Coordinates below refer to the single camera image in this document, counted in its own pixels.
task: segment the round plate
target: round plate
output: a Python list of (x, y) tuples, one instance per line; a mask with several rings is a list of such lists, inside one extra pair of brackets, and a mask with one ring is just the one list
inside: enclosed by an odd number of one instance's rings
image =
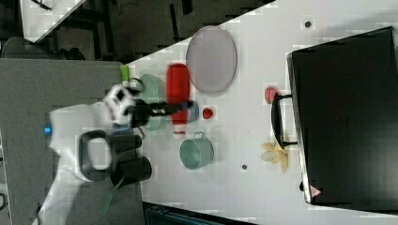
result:
[(229, 34), (216, 26), (200, 29), (187, 50), (191, 82), (199, 91), (217, 94), (226, 90), (237, 68), (237, 50)]

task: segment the floor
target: floor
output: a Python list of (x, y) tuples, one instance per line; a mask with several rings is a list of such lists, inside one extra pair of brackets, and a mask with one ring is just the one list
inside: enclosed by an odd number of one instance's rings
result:
[(23, 35), (22, 23), (16, 0), (0, 0), (0, 50), (6, 40)]
[[(110, 53), (113, 60), (128, 63), (189, 38), (204, 26), (227, 22), (272, 2), (272, 0), (191, 0), (191, 12), (185, 12), (184, 15), (182, 5), (184, 1), (190, 2), (186, 0), (108, 1), (114, 51), (106, 52), (104, 28), (99, 23), (101, 54)], [(171, 5), (176, 15), (175, 28), (172, 23)], [(57, 35), (59, 48), (79, 48), (86, 60), (95, 60), (91, 31), (61, 28), (57, 30)]]

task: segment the red warning label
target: red warning label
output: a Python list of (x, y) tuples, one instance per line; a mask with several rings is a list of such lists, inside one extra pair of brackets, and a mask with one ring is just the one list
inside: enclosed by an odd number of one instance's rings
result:
[(310, 186), (310, 190), (311, 190), (311, 196), (313, 196), (313, 198), (322, 194), (322, 191), (316, 189), (315, 187)]

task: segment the mug handle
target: mug handle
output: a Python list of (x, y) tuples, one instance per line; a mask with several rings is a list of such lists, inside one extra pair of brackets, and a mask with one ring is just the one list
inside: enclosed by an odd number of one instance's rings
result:
[(130, 82), (132, 82), (132, 81), (136, 81), (137, 83), (141, 84), (141, 86), (142, 86), (141, 90), (138, 89), (137, 87), (127, 87), (126, 89), (129, 91), (129, 93), (132, 96), (134, 96), (134, 97), (138, 96), (138, 94), (143, 93), (145, 91), (146, 87), (145, 87), (145, 84), (143, 83), (143, 81), (141, 81), (138, 78), (131, 78)]
[(201, 139), (203, 139), (203, 137), (205, 136), (205, 133), (202, 132), (202, 131), (195, 132), (195, 137), (194, 137), (195, 140), (197, 139), (196, 138), (196, 134), (202, 134), (201, 137), (200, 137)]

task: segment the small black dot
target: small black dot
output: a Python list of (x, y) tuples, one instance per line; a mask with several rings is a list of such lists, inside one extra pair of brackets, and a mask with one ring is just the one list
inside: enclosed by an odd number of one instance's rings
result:
[(306, 22), (306, 23), (305, 23), (305, 27), (307, 27), (307, 28), (310, 28), (310, 27), (311, 27), (311, 25), (312, 25), (312, 23), (311, 23), (311, 22)]

